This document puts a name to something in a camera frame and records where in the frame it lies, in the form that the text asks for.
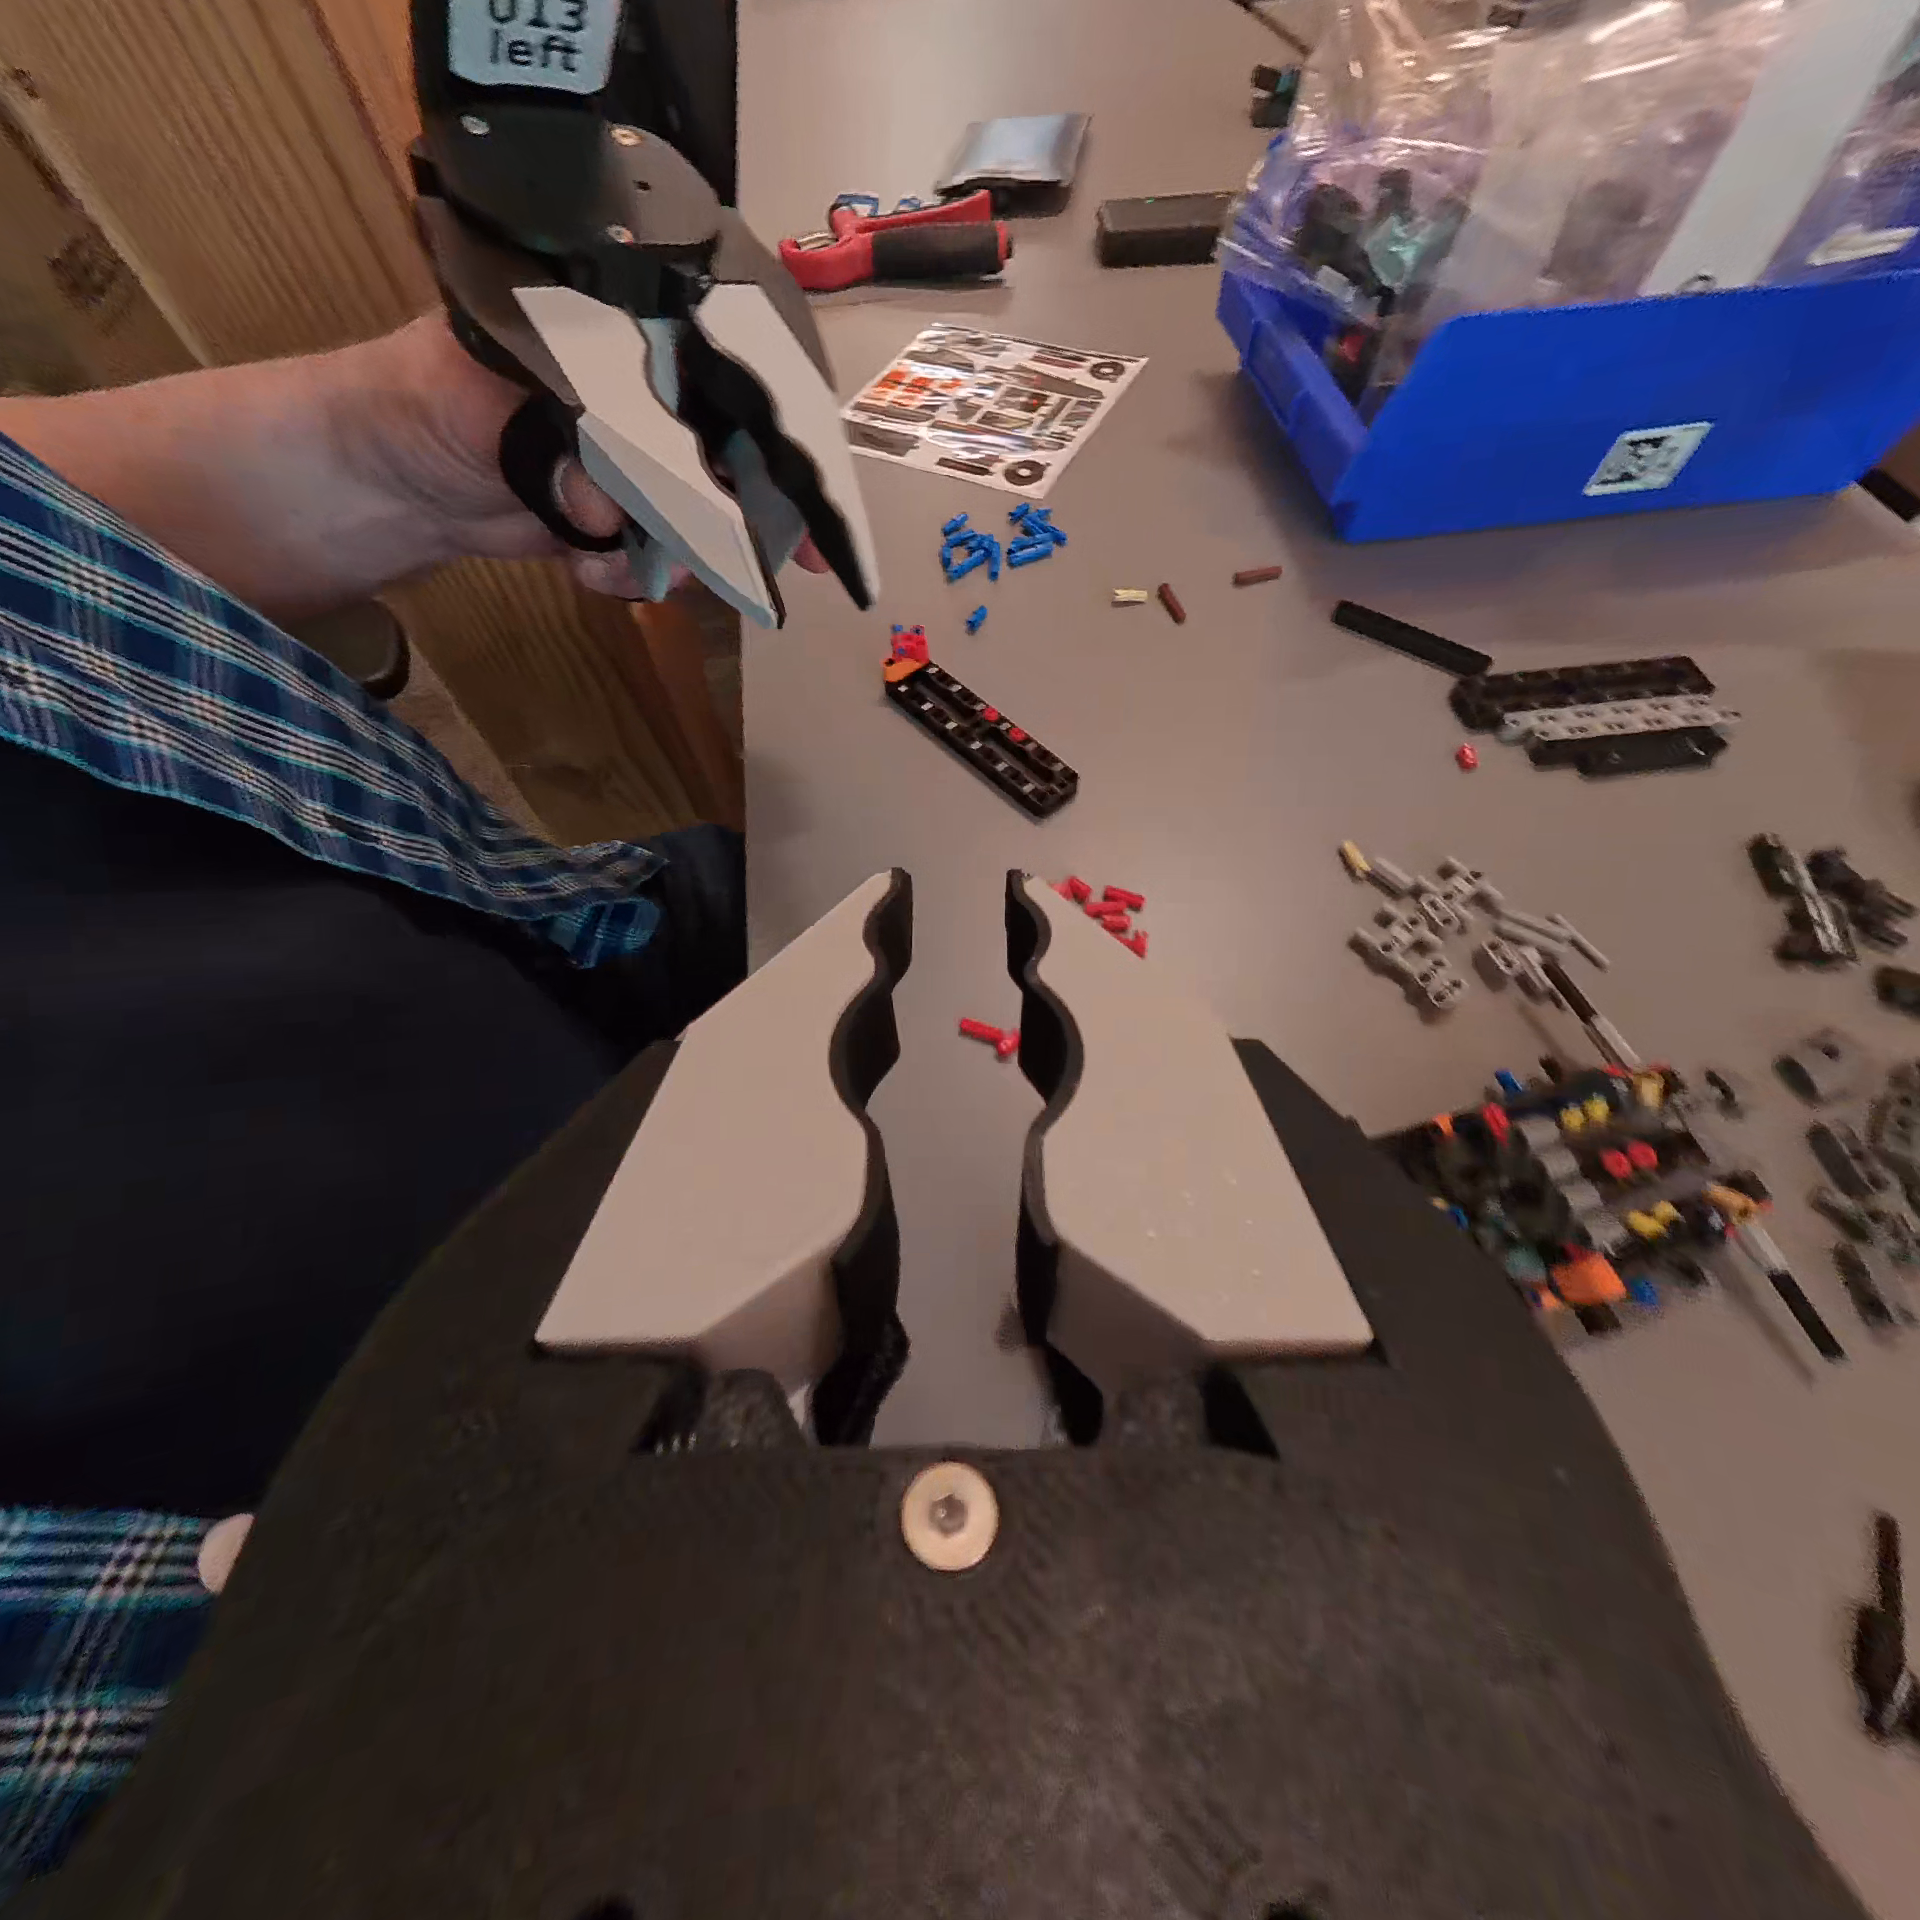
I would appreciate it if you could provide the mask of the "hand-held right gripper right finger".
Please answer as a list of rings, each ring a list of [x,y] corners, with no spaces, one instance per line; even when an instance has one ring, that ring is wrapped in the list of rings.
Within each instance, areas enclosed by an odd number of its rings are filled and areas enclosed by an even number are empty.
[[[1213,1005],[1040,875],[1002,881],[1021,1150],[1015,1303],[1057,1433],[1097,1439],[1136,1387],[1375,1344],[1302,1176]]]

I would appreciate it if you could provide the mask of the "pile of red pins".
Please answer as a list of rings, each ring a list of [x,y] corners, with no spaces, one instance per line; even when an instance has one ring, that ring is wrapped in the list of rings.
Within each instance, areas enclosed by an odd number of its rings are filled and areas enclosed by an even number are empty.
[[[1093,884],[1074,873],[1053,879],[1050,888],[1125,951],[1148,956],[1144,895],[1141,891],[1114,881]]]

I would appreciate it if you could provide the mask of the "multicoloured lego assembly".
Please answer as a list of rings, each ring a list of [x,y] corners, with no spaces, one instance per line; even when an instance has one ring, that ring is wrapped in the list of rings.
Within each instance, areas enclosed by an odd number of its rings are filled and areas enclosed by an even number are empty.
[[[1496,1072],[1477,1104],[1375,1144],[1559,1347],[1624,1334],[1742,1279],[1790,1358],[1844,1359],[1769,1230],[1770,1189],[1720,1150],[1673,1067]]]

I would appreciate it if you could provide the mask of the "black lego frame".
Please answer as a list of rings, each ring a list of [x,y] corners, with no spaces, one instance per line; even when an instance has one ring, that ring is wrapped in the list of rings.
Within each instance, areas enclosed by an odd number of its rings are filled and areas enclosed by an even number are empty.
[[[999,708],[997,725],[982,725],[975,718],[975,703],[992,702],[936,663],[930,672],[895,687],[881,683],[881,697],[901,710],[913,731],[949,758],[967,766],[975,780],[1017,807],[1021,815],[1044,821],[1076,799],[1078,774],[1062,757],[1042,745],[1002,708]],[[1023,750],[1006,745],[1000,737],[1006,726],[1023,729],[1028,745]]]
[[[1706,699],[1717,683],[1689,655],[1649,655],[1489,672],[1455,679],[1448,707],[1468,731],[1500,731],[1514,716],[1648,699]]]

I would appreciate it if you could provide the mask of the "sticker sheet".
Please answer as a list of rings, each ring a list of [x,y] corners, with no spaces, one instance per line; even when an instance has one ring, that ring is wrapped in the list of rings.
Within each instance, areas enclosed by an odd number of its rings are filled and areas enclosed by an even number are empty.
[[[935,319],[840,411],[855,453],[1044,500],[1144,358]]]

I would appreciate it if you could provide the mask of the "pile of blue pins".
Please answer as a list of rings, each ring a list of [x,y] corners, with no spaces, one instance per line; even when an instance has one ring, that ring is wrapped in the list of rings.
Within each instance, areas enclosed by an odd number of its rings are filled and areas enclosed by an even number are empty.
[[[973,523],[965,512],[949,516],[942,526],[938,566],[949,584],[957,584],[973,574],[993,582],[1006,568],[1038,564],[1064,545],[1066,532],[1050,516],[1050,509],[1036,500],[1021,500],[1008,512],[1000,532]]]

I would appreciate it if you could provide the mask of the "silver grey pouch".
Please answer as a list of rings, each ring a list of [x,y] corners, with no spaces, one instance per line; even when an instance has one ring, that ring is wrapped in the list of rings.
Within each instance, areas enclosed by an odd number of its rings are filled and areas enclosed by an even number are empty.
[[[1050,192],[1076,180],[1087,111],[1028,111],[975,119],[953,147],[935,192],[944,198],[988,192]]]

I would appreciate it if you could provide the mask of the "dark grey box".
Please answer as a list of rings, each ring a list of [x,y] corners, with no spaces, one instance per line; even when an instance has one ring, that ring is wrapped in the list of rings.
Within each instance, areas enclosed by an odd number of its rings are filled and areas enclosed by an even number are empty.
[[[1094,262],[1105,271],[1207,264],[1237,196],[1213,190],[1103,198],[1094,211]]]

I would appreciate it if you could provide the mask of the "long black beam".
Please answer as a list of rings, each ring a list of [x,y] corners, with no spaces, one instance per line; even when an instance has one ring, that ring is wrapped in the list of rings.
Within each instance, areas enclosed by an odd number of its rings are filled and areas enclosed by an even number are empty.
[[[1420,628],[1377,608],[1353,603],[1350,598],[1336,601],[1329,616],[1344,633],[1364,637],[1457,680],[1479,679],[1494,670],[1492,657],[1484,652]]]

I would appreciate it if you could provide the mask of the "pile of dark grey pieces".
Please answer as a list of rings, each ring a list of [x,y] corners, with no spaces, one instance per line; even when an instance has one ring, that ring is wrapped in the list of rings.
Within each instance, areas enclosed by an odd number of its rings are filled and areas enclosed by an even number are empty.
[[[1868,1331],[1918,1328],[1918,1063],[1879,1063],[1834,1025],[1773,1065],[1806,1108],[1812,1212],[1834,1232],[1839,1292]]]

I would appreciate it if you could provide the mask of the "pile of black connector pieces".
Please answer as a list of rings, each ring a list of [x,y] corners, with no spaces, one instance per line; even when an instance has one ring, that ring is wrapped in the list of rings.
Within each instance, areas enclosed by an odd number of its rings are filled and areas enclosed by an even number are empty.
[[[1783,837],[1757,831],[1744,855],[1762,894],[1783,909],[1770,947],[1780,967],[1844,969],[1868,952],[1905,948],[1914,902],[1860,873],[1841,847],[1800,855]]]

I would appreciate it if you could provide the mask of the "blue storage bin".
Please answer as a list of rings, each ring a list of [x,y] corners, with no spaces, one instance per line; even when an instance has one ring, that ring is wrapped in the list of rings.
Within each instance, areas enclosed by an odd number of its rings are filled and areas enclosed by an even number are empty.
[[[1918,414],[1913,269],[1463,316],[1372,416],[1298,301],[1215,316],[1350,544],[1828,496]]]

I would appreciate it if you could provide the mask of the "clear plastic parts bag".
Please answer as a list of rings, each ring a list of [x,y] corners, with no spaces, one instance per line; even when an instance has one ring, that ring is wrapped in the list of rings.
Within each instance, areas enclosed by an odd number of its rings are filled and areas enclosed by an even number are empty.
[[[1324,4],[1215,244],[1325,328],[1372,416],[1448,319],[1914,269],[1914,4]],[[1313,184],[1409,168],[1423,248],[1364,295],[1290,248]]]

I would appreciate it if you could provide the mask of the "pile of small black pins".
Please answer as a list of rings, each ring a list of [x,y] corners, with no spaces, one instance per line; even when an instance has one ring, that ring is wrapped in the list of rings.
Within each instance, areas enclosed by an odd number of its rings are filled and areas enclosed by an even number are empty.
[[[1869,1521],[1872,1592],[1853,1613],[1850,1675],[1862,1728],[1893,1744],[1918,1745],[1918,1678],[1905,1657],[1904,1536],[1876,1510]]]

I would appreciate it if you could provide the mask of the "wooden post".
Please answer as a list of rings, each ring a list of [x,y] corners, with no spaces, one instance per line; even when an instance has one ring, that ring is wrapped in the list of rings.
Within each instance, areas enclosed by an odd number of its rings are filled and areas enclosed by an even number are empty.
[[[206,366],[436,301],[405,4],[2,4],[4,109]]]

